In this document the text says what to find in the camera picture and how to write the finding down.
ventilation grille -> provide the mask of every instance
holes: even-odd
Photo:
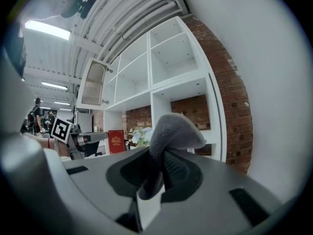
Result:
[[[95,61],[91,63],[82,96],[82,103],[101,105],[102,87],[107,67]]]

ceiling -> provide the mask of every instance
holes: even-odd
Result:
[[[174,0],[175,4],[173,0],[154,1],[97,0],[84,20],[76,14],[70,19],[56,17],[42,21],[69,30],[71,32],[69,41],[25,29],[23,34],[27,61],[24,79],[34,94],[41,98],[42,106],[72,109],[75,104],[75,88],[80,84],[86,64],[91,57],[105,59],[111,63],[128,45],[157,24],[188,13],[183,0]],[[122,27],[119,34],[114,35],[114,31],[124,21],[127,21],[126,26]],[[131,34],[119,42],[127,31]],[[105,46],[103,55],[98,56],[103,46]],[[41,84],[42,81],[67,86],[68,91],[44,86]],[[71,105],[60,107],[54,104],[54,101]]]

fluorescent light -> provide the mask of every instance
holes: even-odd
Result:
[[[43,33],[47,33],[56,37],[60,37],[63,38],[65,40],[69,39],[70,36],[70,32],[67,30],[63,30],[60,29],[58,27],[49,25],[49,24],[45,24],[45,23],[41,23],[41,22],[37,22],[37,21],[28,21],[27,23],[25,23],[25,28],[26,29],[33,29],[33,30],[37,30],[37,31],[41,31]]]
[[[70,105],[69,103],[61,103],[61,102],[54,102],[55,104],[64,104],[64,105]]]
[[[57,85],[57,84],[50,84],[50,83],[46,83],[46,82],[41,82],[41,83],[42,83],[43,85],[47,85],[47,86],[51,86],[51,87],[55,87],[55,88],[67,90],[67,87],[66,87],[66,86]]]

white flowers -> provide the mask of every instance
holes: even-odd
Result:
[[[153,129],[151,127],[136,127],[134,130],[130,130],[129,135],[132,135],[133,138],[129,139],[126,144],[129,144],[129,142],[133,142],[136,144],[136,147],[147,147],[150,144],[152,134]]]

gray surface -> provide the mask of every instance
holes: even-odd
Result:
[[[94,159],[62,163],[53,150],[42,151],[20,134],[2,140],[0,163],[15,194],[37,218],[61,234],[135,234],[112,218],[128,210],[130,199],[115,195],[106,182],[107,168],[136,153],[127,151]],[[180,152],[203,171],[203,183],[186,201],[161,205],[143,234],[237,234],[251,225],[228,191],[244,187],[270,214],[279,201],[252,179],[224,163]],[[89,171],[69,176],[65,168],[85,165]]]
[[[2,136],[0,164],[13,192],[53,234],[135,234],[81,194],[54,150],[19,133]]]
[[[19,132],[36,97],[15,71],[4,48],[0,49],[0,133]]]
[[[86,166],[89,170],[70,175],[71,180],[81,193],[86,196],[101,212],[112,219],[127,213],[132,202],[131,198],[115,194],[106,179],[108,168],[136,151],[127,151],[94,159],[73,160],[64,162],[66,169]]]
[[[196,162],[203,172],[201,187],[186,201],[162,204],[161,211],[144,234],[237,234],[251,228],[228,193],[233,188],[246,191],[269,213],[280,207],[279,201],[254,180],[241,175],[222,162],[180,155]]]

